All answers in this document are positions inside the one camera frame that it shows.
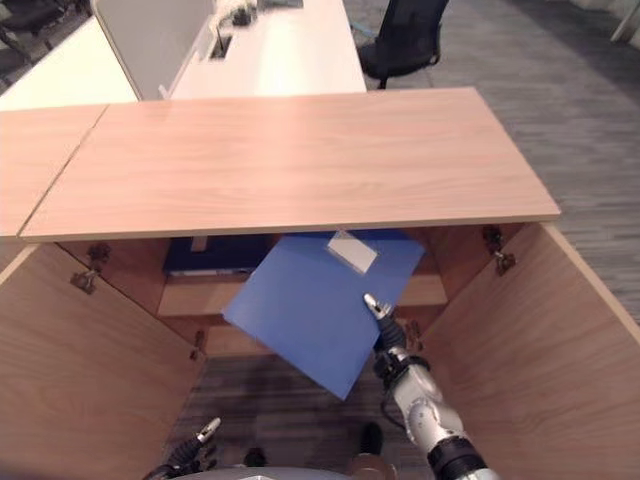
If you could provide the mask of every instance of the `wooden tabletop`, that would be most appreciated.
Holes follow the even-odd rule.
[[[548,220],[474,89],[111,105],[30,240]]]
[[[105,105],[0,113],[0,238],[15,238]]]

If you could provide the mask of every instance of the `wooden shelf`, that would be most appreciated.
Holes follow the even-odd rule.
[[[205,344],[208,357],[273,355],[273,352],[233,325],[210,327]]]
[[[170,277],[158,307],[160,316],[218,315],[240,291],[248,275]],[[447,295],[433,257],[425,255],[398,306],[444,305]]]

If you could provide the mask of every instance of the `cable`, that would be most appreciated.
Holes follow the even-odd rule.
[[[387,403],[389,402],[389,397],[391,396],[390,394],[391,394],[391,390],[387,390],[385,392],[384,397],[380,402],[380,413],[382,413],[382,416],[387,420],[389,420],[389,422],[392,425],[395,425],[396,427],[398,427],[400,430],[404,432],[406,430],[404,424],[400,423],[398,420],[393,418],[389,412],[387,412]]]

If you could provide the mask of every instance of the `desk partition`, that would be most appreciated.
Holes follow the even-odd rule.
[[[92,0],[93,11],[140,100],[169,90],[212,0]]]

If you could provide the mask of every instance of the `wooden cabinet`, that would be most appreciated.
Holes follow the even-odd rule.
[[[640,471],[640,330],[544,223],[555,203],[472,89],[97,113],[7,234],[58,244],[0,250],[7,468],[139,478],[196,379],[196,339],[209,356],[271,353],[220,316],[243,277],[167,280],[170,237],[394,227],[430,254],[398,307],[412,347],[495,470]],[[517,260],[504,275],[487,224]],[[111,259],[87,295],[69,278],[94,242]]]
[[[84,267],[57,246],[26,248],[0,284],[2,471],[141,478],[203,360],[104,281],[70,285]]]

